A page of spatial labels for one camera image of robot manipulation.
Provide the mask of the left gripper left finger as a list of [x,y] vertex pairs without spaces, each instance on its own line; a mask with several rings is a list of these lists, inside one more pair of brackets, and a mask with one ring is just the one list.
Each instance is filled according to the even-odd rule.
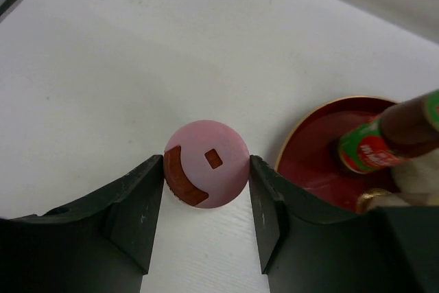
[[2,292],[139,292],[164,185],[163,157],[44,215],[1,220]]

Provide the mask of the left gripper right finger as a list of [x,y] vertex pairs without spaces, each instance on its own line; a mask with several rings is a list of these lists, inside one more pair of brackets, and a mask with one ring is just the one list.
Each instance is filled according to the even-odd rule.
[[261,271],[272,292],[437,292],[438,208],[334,207],[250,159]]

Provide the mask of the chili sauce bottle green label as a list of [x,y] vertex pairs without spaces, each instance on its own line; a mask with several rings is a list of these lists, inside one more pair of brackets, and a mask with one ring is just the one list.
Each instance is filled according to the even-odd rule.
[[395,104],[335,143],[344,168],[368,174],[438,149],[438,90]]

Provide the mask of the pink cap shaker jar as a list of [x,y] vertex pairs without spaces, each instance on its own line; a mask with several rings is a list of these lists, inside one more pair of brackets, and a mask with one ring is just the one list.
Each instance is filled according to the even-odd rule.
[[165,180],[182,202],[214,209],[234,200],[250,175],[250,153],[229,126],[199,120],[179,128],[165,146]]

